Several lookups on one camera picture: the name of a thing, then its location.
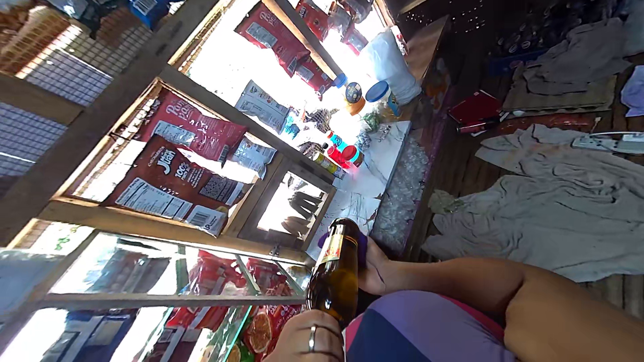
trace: red notebook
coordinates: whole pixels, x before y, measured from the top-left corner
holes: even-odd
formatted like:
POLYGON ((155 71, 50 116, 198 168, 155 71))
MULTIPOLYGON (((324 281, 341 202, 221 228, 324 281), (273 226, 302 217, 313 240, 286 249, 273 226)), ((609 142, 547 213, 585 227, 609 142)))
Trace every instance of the red notebook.
POLYGON ((465 98, 448 111, 452 118, 463 125, 479 123, 482 119, 498 116, 500 112, 501 102, 482 90, 465 98))

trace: ring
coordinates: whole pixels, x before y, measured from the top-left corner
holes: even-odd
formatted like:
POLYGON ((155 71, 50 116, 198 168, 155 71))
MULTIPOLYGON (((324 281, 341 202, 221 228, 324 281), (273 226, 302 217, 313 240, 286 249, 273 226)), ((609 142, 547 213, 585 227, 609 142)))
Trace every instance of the ring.
POLYGON ((316 346, 316 329, 317 325, 311 327, 311 334, 308 337, 308 352, 311 353, 314 351, 316 346))

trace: red bottle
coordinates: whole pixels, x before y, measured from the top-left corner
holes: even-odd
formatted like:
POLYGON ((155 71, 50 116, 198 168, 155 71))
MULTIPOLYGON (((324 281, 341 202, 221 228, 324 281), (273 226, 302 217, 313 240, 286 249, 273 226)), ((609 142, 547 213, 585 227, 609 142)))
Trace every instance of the red bottle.
POLYGON ((328 158, 331 158, 336 164, 342 168, 349 168, 350 165, 344 157, 342 157, 342 152, 340 152, 335 146, 328 146, 328 144, 322 144, 322 148, 325 150, 325 155, 328 158))

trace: purple shirt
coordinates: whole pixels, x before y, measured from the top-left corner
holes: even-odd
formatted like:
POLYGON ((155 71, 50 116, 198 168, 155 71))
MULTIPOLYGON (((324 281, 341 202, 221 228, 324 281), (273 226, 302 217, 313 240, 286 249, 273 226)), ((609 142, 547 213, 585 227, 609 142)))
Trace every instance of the purple shirt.
POLYGON ((383 296, 345 330, 348 362, 514 362, 502 340, 483 313, 423 291, 383 296))

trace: blue lid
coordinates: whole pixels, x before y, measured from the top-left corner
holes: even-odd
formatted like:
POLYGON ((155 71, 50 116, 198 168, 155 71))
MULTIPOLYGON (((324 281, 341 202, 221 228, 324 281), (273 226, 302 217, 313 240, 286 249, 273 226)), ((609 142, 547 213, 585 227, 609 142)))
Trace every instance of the blue lid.
POLYGON ((340 88, 344 86, 346 83, 346 75, 344 73, 340 73, 340 75, 337 76, 337 78, 331 83, 332 86, 340 88))
POLYGON ((367 102, 377 102, 380 98, 384 97, 389 90, 389 84, 385 81, 379 81, 374 84, 368 91, 366 91, 365 99, 367 102))

